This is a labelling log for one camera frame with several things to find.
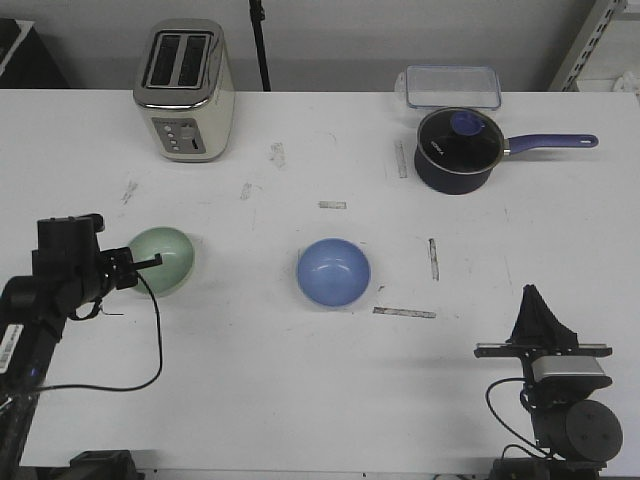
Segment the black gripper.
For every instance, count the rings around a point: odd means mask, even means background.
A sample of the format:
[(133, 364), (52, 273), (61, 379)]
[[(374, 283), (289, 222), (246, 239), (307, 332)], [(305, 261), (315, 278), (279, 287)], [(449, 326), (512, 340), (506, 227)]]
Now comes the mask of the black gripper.
[(517, 358), (528, 382), (536, 384), (532, 363), (543, 356), (591, 356), (599, 358), (612, 354), (606, 344), (578, 344), (577, 334), (562, 324), (550, 310), (537, 287), (525, 285), (519, 312), (509, 338), (510, 343), (478, 343), (476, 358)]
[(136, 285), (136, 271), (159, 266), (162, 256), (133, 263), (131, 250), (102, 250), (97, 234), (102, 226), (90, 221), (37, 222), (37, 249), (32, 253), (33, 273), (54, 282), (61, 305), (85, 305), (112, 290)]

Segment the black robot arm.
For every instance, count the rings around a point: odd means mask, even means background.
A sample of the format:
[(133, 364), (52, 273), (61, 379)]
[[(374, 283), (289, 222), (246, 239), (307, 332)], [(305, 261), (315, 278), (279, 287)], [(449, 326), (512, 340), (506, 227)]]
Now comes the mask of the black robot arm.
[(599, 363), (611, 353), (606, 344), (581, 343), (552, 313), (536, 286), (524, 286), (510, 337), (474, 350), (477, 358), (519, 360), (522, 373), (514, 381), (533, 429), (532, 439), (517, 434), (505, 447), (522, 451), (523, 457), (500, 455), (489, 478), (599, 478), (623, 445), (614, 412), (590, 397), (612, 384)]
[(44, 380), (67, 321), (79, 320), (78, 309), (97, 316), (112, 290), (132, 288), (145, 280), (140, 270), (159, 266), (155, 254), (135, 261), (131, 250), (100, 248), (104, 229), (99, 214), (42, 219), (32, 272), (16, 276), (1, 294), (1, 476), (15, 476)]

